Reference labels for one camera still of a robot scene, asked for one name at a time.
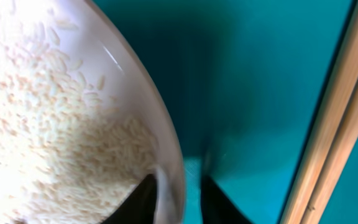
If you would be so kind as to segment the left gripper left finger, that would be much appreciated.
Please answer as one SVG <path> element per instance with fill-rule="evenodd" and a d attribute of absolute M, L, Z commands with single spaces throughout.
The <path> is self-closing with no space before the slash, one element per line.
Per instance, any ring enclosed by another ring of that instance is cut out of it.
<path fill-rule="evenodd" d="M 157 180 L 148 174 L 101 224 L 153 224 L 156 201 Z"/>

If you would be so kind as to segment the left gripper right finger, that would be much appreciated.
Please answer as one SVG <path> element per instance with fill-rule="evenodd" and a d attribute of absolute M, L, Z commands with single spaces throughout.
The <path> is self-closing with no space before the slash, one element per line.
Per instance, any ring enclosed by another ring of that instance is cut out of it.
<path fill-rule="evenodd" d="M 201 178 L 203 224 L 251 224 L 210 176 Z"/>

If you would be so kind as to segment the pile of rice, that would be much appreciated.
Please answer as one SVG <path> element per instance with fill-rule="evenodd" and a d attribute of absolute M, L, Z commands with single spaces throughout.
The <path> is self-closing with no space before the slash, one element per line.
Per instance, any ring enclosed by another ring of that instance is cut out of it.
<path fill-rule="evenodd" d="M 0 223 L 100 223 L 155 162 L 137 118 L 115 121 L 51 26 L 0 13 Z"/>

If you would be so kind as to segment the large pink plate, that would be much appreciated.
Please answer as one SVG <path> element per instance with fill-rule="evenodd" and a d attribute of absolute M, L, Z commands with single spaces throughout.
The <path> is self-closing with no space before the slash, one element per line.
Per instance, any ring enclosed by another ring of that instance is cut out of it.
<path fill-rule="evenodd" d="M 153 167 L 126 198 L 146 175 L 153 174 L 157 180 L 153 223 L 181 223 L 185 181 L 177 135 L 153 81 L 118 29 L 91 1 L 0 1 L 2 12 L 26 24 L 53 27 L 61 40 L 60 50 L 72 62 L 83 62 L 80 70 L 90 83 L 105 77 L 101 97 L 115 99 L 113 119 L 133 116 L 154 137 Z"/>

